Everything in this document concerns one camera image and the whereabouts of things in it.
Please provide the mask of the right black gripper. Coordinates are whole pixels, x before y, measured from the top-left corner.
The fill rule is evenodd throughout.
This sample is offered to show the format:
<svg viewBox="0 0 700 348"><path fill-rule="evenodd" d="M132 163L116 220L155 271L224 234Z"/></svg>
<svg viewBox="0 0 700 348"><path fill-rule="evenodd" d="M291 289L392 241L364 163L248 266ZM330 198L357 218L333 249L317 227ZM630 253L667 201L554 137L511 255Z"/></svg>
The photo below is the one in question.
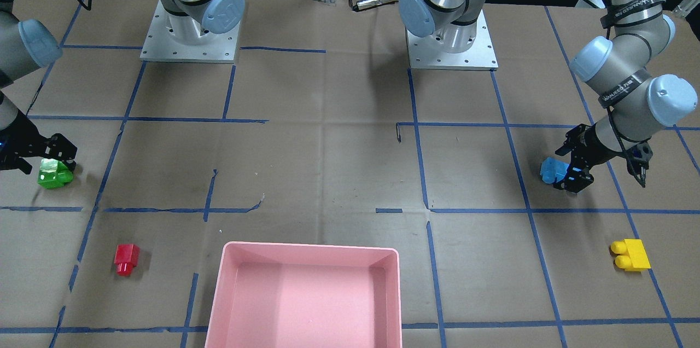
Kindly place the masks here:
<svg viewBox="0 0 700 348"><path fill-rule="evenodd" d="M39 133L37 126L24 113L18 113L9 126L1 131L1 170L19 170L32 173L26 158L56 159L64 165L76 165L78 148L60 133L48 138Z"/></svg>

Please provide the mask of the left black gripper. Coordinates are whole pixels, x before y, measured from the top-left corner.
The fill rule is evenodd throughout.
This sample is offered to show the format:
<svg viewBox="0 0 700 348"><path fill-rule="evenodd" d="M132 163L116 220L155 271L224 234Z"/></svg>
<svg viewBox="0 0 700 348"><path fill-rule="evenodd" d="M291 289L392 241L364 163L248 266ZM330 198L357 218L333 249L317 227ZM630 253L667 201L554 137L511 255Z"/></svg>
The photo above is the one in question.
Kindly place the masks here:
<svg viewBox="0 0 700 348"><path fill-rule="evenodd" d="M602 165L610 160L610 149L599 140L597 126L580 124L565 134L562 146L555 150L558 156L571 154L570 164L555 159L555 189L568 193L580 193L593 183L590 173L593 166Z"/></svg>

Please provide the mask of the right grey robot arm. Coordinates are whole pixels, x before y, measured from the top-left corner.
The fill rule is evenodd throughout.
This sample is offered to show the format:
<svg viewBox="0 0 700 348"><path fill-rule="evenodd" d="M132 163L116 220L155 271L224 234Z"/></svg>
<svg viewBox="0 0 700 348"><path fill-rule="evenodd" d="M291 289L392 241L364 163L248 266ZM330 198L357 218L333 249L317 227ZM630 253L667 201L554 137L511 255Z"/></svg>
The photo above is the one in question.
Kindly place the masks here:
<svg viewBox="0 0 700 348"><path fill-rule="evenodd" d="M47 68L62 48L40 21L20 21L15 0L2 0L2 87ZM141 59L149 62L232 63L238 47L245 0L159 0ZM62 134L45 137L25 113L2 95L2 170L32 172L28 158L50 160L55 170L75 170L77 146Z"/></svg>

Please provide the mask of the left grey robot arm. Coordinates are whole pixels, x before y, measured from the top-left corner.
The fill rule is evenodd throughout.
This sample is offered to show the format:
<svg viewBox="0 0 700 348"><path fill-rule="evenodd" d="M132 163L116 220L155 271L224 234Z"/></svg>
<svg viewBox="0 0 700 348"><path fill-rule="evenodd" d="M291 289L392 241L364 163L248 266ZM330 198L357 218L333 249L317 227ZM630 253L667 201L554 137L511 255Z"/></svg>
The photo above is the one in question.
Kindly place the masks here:
<svg viewBox="0 0 700 348"><path fill-rule="evenodd" d="M654 77L646 66L670 45L675 24L663 14L665 0L602 0L602 28L614 37L598 36L570 62L570 70L598 95L607 116L593 125L580 124L565 134L557 149L570 163L547 158L542 181L579 193L593 183L591 168L622 158L627 171L644 187L653 152L650 138L685 118L697 107L697 92L674 74ZM475 35L485 0L399 0L402 22L413 36L436 37L459 28Z"/></svg>

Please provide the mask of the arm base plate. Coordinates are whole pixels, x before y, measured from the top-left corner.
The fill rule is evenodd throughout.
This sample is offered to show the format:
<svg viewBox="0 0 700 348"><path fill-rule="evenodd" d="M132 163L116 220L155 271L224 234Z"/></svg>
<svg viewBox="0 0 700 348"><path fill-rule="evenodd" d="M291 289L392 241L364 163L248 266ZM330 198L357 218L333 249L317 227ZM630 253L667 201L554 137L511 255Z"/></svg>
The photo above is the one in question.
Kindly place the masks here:
<svg viewBox="0 0 700 348"><path fill-rule="evenodd" d="M190 17L167 12L162 2L158 2L140 59L159 63L234 64L241 27L242 22L231 31L215 34Z"/></svg>
<svg viewBox="0 0 700 348"><path fill-rule="evenodd" d="M448 24L427 37L406 31L410 68L495 71L499 63L483 11L468 26Z"/></svg>

